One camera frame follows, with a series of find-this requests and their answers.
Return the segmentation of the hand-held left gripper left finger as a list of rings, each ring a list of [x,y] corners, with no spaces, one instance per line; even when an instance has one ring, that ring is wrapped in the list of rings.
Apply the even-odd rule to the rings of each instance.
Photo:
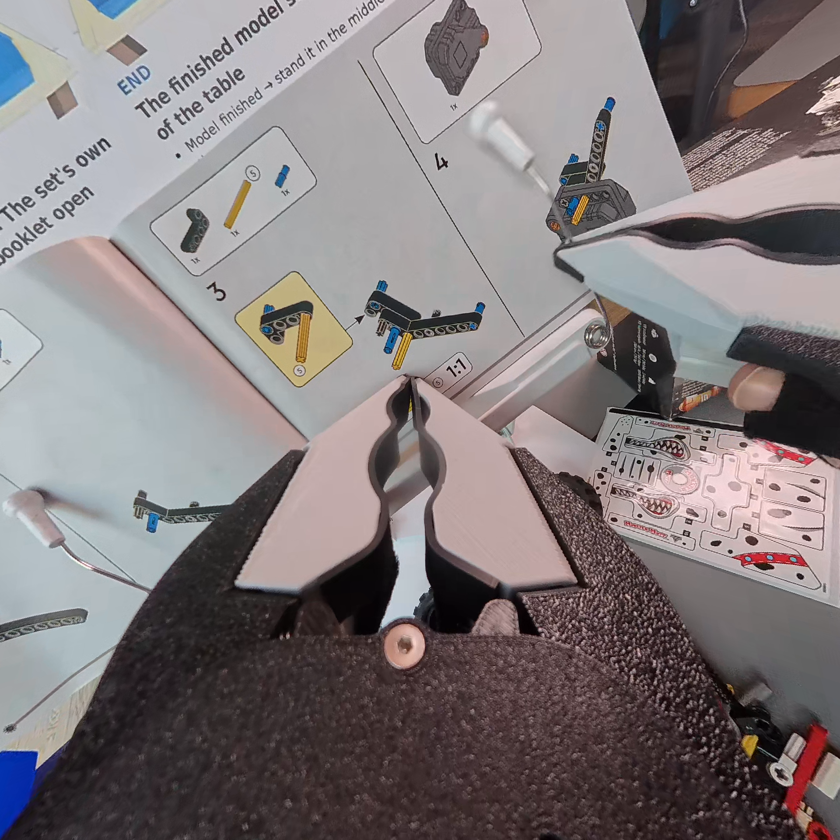
[[[314,437],[240,571],[240,589],[303,594],[370,554],[412,397],[407,376]]]

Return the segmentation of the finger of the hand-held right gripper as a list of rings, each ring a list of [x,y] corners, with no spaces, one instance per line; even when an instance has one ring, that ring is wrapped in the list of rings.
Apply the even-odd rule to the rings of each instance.
[[[838,204],[839,155],[792,156],[638,213],[633,225],[677,216],[742,218],[786,207]]]
[[[554,255],[592,291],[664,328],[684,379],[729,382],[739,363],[727,352],[748,325],[839,337],[837,265],[783,262],[733,240],[682,248],[628,230]]]

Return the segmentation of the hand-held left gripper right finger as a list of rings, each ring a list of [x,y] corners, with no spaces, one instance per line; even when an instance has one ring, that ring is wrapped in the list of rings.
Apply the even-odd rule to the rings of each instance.
[[[513,592],[576,585],[574,572],[503,437],[412,379],[426,535],[441,558]]]

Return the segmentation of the instruction booklet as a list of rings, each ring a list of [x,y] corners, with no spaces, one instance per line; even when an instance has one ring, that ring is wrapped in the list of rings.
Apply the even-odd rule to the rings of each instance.
[[[449,384],[585,294],[561,170],[690,190],[630,2],[390,2],[117,222],[2,269],[2,501],[152,587],[217,509],[399,373]]]

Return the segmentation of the grey desk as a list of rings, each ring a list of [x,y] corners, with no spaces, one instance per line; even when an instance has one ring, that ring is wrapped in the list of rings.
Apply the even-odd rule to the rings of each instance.
[[[582,446],[590,483],[600,453],[596,439]],[[737,688],[764,682],[780,726],[817,720],[838,746],[838,606],[615,532],[652,571],[720,677]]]

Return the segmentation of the printed task sheet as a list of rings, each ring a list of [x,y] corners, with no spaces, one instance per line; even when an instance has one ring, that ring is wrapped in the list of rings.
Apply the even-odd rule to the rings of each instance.
[[[2,269],[110,235],[389,4],[2,1]]]

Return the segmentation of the person's right hand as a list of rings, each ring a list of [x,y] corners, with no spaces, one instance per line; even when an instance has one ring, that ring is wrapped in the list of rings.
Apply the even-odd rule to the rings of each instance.
[[[744,413],[743,432],[809,450],[839,466],[839,403],[812,382],[755,364],[732,378],[728,396]]]

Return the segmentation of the black toy set box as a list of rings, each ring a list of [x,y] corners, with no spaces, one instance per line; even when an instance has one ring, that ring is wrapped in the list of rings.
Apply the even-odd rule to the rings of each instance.
[[[635,313],[613,327],[612,341],[599,352],[598,361],[667,420],[725,392],[717,385],[679,377],[667,332]]]

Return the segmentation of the shark-mouth sticker sheet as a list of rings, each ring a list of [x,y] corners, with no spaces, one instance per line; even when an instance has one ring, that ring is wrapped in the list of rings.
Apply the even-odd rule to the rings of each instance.
[[[838,606],[838,470],[735,426],[610,408],[591,484],[627,539]]]

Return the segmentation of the white metal booklet stand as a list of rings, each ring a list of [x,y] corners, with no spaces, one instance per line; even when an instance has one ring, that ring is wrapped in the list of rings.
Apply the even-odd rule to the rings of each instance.
[[[442,365],[425,380],[495,432],[540,404],[552,417],[591,437],[611,398],[626,390],[599,366],[596,351],[586,342],[600,335],[605,320],[586,292],[479,375],[449,384]]]

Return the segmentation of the pile of mixed building bricks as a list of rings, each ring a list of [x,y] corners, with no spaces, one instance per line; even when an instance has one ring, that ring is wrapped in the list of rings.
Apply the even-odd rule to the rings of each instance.
[[[807,801],[816,791],[831,800],[838,795],[839,758],[829,748],[828,730],[814,722],[803,735],[784,735],[766,707],[771,695],[771,689],[762,682],[751,684],[741,693],[726,685],[725,704],[741,749],[770,783],[771,790],[782,795],[784,809],[806,838],[838,838]]]

